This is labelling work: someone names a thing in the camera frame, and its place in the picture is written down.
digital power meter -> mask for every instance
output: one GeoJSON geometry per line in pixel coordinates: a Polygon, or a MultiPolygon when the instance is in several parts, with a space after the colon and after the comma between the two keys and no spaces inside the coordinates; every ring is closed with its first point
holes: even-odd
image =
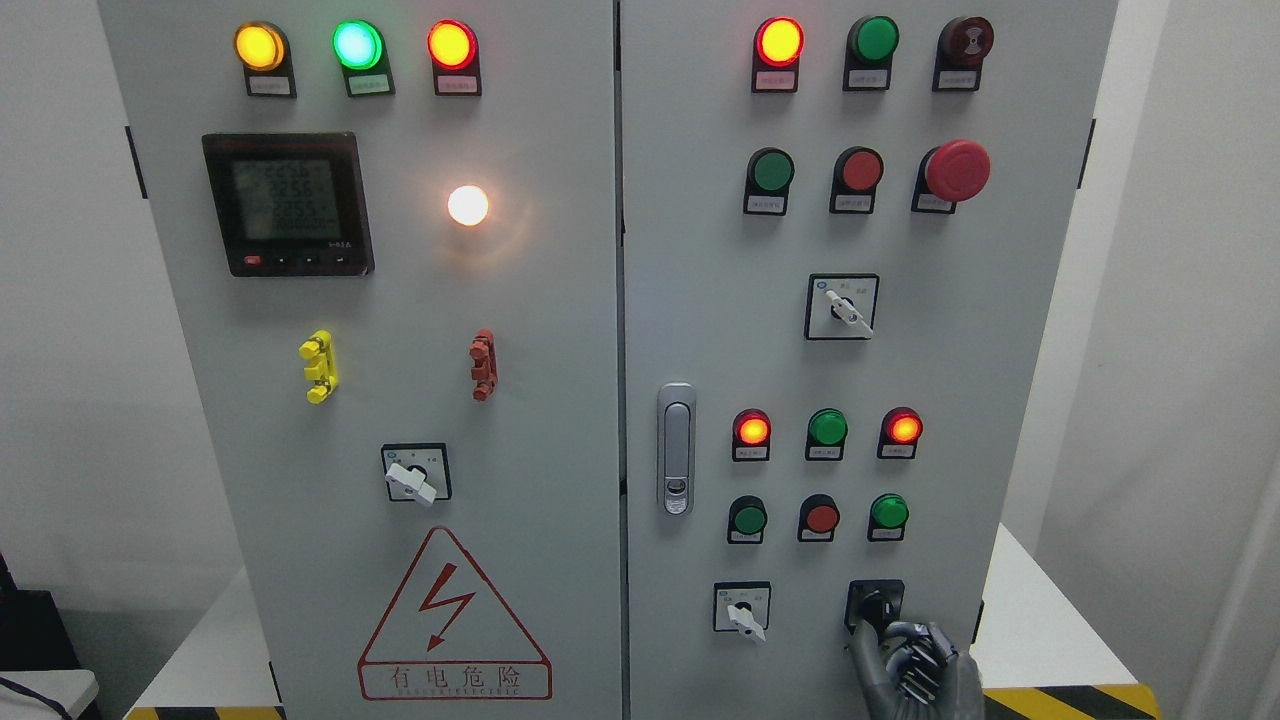
{"type": "Polygon", "coordinates": [[[364,275],[374,269],[353,133],[202,140],[233,275],[364,275]]]}

red push button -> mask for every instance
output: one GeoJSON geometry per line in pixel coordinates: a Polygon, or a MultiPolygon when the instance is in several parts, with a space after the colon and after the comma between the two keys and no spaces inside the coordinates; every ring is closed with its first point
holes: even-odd
{"type": "Polygon", "coordinates": [[[991,54],[996,31],[987,18],[956,18],[942,28],[938,49],[952,65],[975,68],[991,54]]]}
{"type": "Polygon", "coordinates": [[[876,187],[884,176],[884,161],[870,150],[863,149],[845,159],[840,169],[840,179],[855,192],[865,192],[876,187]]]}
{"type": "Polygon", "coordinates": [[[982,192],[991,178],[991,156],[972,140],[952,140],[933,151],[924,169],[929,192],[961,202],[982,192]]]}
{"type": "Polygon", "coordinates": [[[827,534],[840,524],[840,512],[829,505],[819,505],[805,515],[804,524],[810,532],[827,534]]]}

green push button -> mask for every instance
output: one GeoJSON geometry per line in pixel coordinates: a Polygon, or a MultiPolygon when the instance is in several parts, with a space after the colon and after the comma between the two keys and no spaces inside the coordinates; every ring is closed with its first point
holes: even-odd
{"type": "Polygon", "coordinates": [[[859,23],[854,37],[854,54],[864,63],[879,63],[897,50],[897,24],[884,15],[859,23]]]}
{"type": "Polygon", "coordinates": [[[792,174],[795,174],[795,165],[791,164],[791,158],[776,150],[760,155],[751,168],[751,181],[767,192],[776,192],[786,187],[791,182],[792,174]]]}
{"type": "Polygon", "coordinates": [[[901,528],[910,512],[900,495],[882,495],[872,503],[872,519],[882,528],[901,528]]]}
{"type": "Polygon", "coordinates": [[[809,419],[809,437],[818,445],[840,445],[849,434],[849,423],[840,410],[819,410],[809,419]]]}
{"type": "Polygon", "coordinates": [[[733,529],[744,536],[754,536],[764,529],[768,516],[759,507],[744,507],[733,515],[733,529]]]}

yellow terminal connector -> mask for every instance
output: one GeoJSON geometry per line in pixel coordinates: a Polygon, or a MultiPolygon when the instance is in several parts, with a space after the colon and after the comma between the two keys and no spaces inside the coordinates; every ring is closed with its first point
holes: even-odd
{"type": "Polygon", "coordinates": [[[338,363],[333,357],[333,336],[316,331],[298,347],[298,357],[307,361],[302,377],[311,380],[307,402],[320,405],[338,389],[338,363]]]}

illuminated red indicator light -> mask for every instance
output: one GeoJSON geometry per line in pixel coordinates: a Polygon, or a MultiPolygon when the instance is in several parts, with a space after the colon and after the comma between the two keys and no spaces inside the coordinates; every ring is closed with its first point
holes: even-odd
{"type": "Polygon", "coordinates": [[[742,445],[760,445],[769,439],[769,419],[764,413],[748,413],[739,418],[735,432],[742,445]]]}
{"type": "Polygon", "coordinates": [[[913,445],[920,439],[924,432],[924,423],[913,410],[899,409],[884,418],[884,434],[888,439],[899,445],[913,445]]]}
{"type": "Polygon", "coordinates": [[[755,53],[767,65],[785,68],[804,51],[804,28],[795,18],[769,18],[755,31],[755,53]]]}
{"type": "Polygon", "coordinates": [[[893,420],[893,424],[890,425],[888,437],[893,438],[893,442],[908,445],[920,438],[920,429],[919,418],[904,415],[893,420]]]}
{"type": "Polygon", "coordinates": [[[426,33],[426,51],[447,70],[461,70],[476,58],[476,33],[462,20],[445,18],[426,33]]]}

